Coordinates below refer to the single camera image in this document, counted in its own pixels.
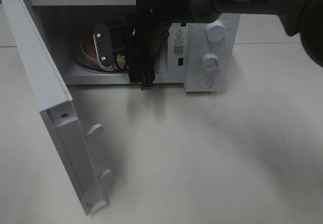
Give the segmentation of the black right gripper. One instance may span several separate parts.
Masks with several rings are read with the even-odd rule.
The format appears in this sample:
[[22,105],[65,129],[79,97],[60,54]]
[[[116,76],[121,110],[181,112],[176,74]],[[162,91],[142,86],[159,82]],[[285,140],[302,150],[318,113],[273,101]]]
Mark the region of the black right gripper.
[[126,62],[131,69],[128,72],[130,83],[140,84],[141,90],[153,87],[155,57],[163,47],[170,27],[170,21],[163,22],[150,13],[136,13],[131,17],[126,37]]

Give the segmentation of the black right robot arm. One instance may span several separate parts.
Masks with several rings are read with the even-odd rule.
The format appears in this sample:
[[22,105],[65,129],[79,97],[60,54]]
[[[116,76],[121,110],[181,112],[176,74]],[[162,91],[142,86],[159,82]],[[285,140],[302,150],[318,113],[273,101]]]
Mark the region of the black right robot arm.
[[277,15],[322,65],[322,0],[136,0],[125,55],[130,80],[143,90],[153,86],[155,58],[173,23],[211,23],[223,13]]

